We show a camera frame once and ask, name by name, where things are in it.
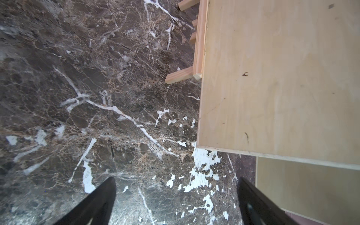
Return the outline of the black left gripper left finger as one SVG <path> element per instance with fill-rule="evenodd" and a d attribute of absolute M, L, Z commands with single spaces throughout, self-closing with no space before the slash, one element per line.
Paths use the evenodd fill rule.
<path fill-rule="evenodd" d="M 115 197 L 115 179 L 109 177 L 55 224 L 107 225 L 111 217 Z"/>

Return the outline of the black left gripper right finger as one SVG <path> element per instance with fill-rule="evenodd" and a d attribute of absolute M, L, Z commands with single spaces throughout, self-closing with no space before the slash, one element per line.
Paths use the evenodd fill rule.
<path fill-rule="evenodd" d="M 238 180 L 239 208 L 246 225 L 296 225 L 284 211 L 247 179 Z"/>

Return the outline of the light plywood board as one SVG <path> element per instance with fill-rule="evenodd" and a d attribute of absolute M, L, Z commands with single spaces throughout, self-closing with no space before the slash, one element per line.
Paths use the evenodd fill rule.
<path fill-rule="evenodd" d="M 198 148 L 360 168 L 359 1 L 210 1 Z"/>

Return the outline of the small wooden easel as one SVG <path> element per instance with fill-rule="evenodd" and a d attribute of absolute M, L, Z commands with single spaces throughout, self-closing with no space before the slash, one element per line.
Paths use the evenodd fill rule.
<path fill-rule="evenodd" d="M 205 56 L 205 36 L 208 15 L 208 0 L 188 0 L 178 3 L 180 11 L 184 11 L 196 4 L 199 4 L 198 18 L 192 22 L 195 32 L 191 34 L 189 42 L 195 45 L 193 66 L 168 74 L 165 79 L 166 84 L 172 84 L 195 78 L 200 80 L 203 75 L 203 63 Z"/>

